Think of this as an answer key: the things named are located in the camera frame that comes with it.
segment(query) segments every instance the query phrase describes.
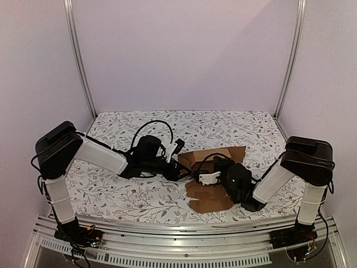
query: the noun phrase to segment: black motor housing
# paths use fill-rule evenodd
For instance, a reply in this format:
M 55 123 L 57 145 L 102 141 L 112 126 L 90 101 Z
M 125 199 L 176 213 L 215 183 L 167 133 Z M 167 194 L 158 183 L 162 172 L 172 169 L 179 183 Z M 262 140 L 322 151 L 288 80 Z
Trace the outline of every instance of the black motor housing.
M 252 183 L 252 172 L 242 164 L 229 167 L 223 187 L 234 204 L 242 202 L 249 192 Z
M 82 138 L 74 125 L 65 121 L 36 142 L 35 150 L 44 179 L 57 179 L 66 169 L 82 145 Z

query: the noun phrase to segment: white wall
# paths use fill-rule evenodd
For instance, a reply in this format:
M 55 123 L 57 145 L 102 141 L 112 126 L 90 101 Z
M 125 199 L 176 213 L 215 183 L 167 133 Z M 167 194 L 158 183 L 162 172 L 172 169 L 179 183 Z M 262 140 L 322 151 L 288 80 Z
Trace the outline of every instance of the white wall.
M 273 112 L 298 1 L 74 1 L 97 109 Z
M 0 266 L 18 268 L 48 210 L 30 166 L 35 142 L 68 119 L 86 130 L 62 0 L 0 3 Z
M 307 1 L 281 122 L 289 135 L 332 144 L 335 194 L 326 207 L 357 267 L 357 1 Z

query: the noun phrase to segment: metal rail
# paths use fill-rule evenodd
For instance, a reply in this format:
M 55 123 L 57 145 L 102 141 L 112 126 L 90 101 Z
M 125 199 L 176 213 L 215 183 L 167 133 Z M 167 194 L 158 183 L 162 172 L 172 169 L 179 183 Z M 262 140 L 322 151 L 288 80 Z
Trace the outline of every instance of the metal rail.
M 296 16 L 296 24 L 295 24 L 295 30 L 294 30 L 294 36 L 293 36 L 293 43 L 292 43 L 291 51 L 290 51 L 290 58 L 289 58 L 286 72 L 285 72 L 283 86 L 280 91 L 279 100 L 278 100 L 278 103 L 277 103 L 277 106 L 276 106 L 276 109 L 274 112 L 274 116 L 273 116 L 276 120 L 279 120 L 279 117 L 281 115 L 281 112 L 282 112 L 282 109 L 283 109 L 283 106 L 285 103 L 285 99 L 286 99 L 286 94 L 289 89 L 292 73 L 294 70 L 297 51 L 298 51 L 301 33 L 302 33 L 305 9 L 306 9 L 306 0 L 299 0 L 297 16 Z
M 337 234 L 335 222 L 332 217 L 326 219 L 329 235 L 333 237 Z M 172 265 L 173 268 L 182 263 L 182 268 L 205 268 L 208 264 L 226 268 L 231 265 L 252 267 L 271 263 L 269 253 L 284 249 L 273 249 L 269 243 L 269 232 L 293 226 L 295 216 L 274 221 L 263 219 L 248 223 L 219 223 L 215 226 L 105 222 L 85 217 L 79 217 L 79 221 L 83 226 L 95 223 L 104 232 L 105 245 L 97 250 L 88 250 L 87 256 L 93 261 L 121 267 L 135 267 L 136 262 L 140 261 L 147 267 L 170 268 Z M 69 244 L 54 238 L 56 226 L 53 218 L 39 216 L 33 230 L 36 243 L 69 254 Z M 315 227 L 319 236 L 317 240 L 325 239 L 326 228 L 321 219 L 316 220 Z
M 93 119 L 95 119 L 97 117 L 98 113 L 94 106 L 93 97 L 90 92 L 87 76 L 86 76 L 85 69 L 84 69 L 82 55 L 81 55 L 80 49 L 79 49 L 77 31 L 76 31 L 76 26 L 75 26 L 75 21 L 74 21 L 72 0 L 64 0 L 64 4 L 65 4 L 65 13 L 66 13 L 66 18 L 67 18 L 69 35 L 70 35 L 70 39 L 71 39 L 71 43 L 72 43 L 74 59 L 75 59 L 76 66 L 78 69 L 78 74 L 79 74 L 80 82 L 82 85 L 84 97 L 87 102 L 87 106 L 88 106 L 90 115 Z

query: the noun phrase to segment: table surface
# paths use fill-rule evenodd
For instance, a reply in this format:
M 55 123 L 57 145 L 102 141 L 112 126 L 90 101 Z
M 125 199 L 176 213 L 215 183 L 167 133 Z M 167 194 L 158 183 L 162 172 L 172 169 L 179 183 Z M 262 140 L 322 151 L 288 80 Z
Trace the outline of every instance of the table surface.
M 144 123 L 160 119 L 173 128 L 174 139 L 185 141 L 182 152 L 228 146 L 246 146 L 243 161 L 255 178 L 284 150 L 284 138 L 267 112 L 234 111 L 134 111 L 101 113 L 88 135 L 116 149 L 127 150 L 134 133 Z M 152 124 L 141 135 L 170 140 L 164 124 Z M 67 187 L 77 214 L 107 220 L 193 224 L 240 222 L 296 214 L 304 182 L 293 178 L 264 209 L 251 213 L 234 205 L 232 209 L 198 214 L 189 207 L 185 184 L 152 179 L 123 179 L 92 164 L 74 161 L 67 175 Z

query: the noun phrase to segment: flattened cardboard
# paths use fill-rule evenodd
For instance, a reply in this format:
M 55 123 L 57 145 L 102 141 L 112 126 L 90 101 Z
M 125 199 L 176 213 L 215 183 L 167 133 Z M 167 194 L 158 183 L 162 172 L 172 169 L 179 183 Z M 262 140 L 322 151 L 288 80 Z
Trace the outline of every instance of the flattened cardboard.
M 233 202 L 221 185 L 206 185 L 191 181 L 185 185 L 187 196 L 198 200 L 191 200 L 190 207 L 198 213 L 209 213 L 230 209 Z
M 227 147 L 219 149 L 186 152 L 178 155 L 178 161 L 192 171 L 196 170 L 203 159 L 213 153 L 221 153 L 233 159 L 236 163 L 242 163 L 245 157 L 245 147 Z M 203 170 L 213 172 L 213 157 L 210 157 L 202 166 Z M 228 197 L 222 185 L 203 186 L 195 181 L 185 185 L 187 197 L 196 200 L 190 201 L 190 207 L 198 213 L 217 212 L 230 209 L 233 202 Z

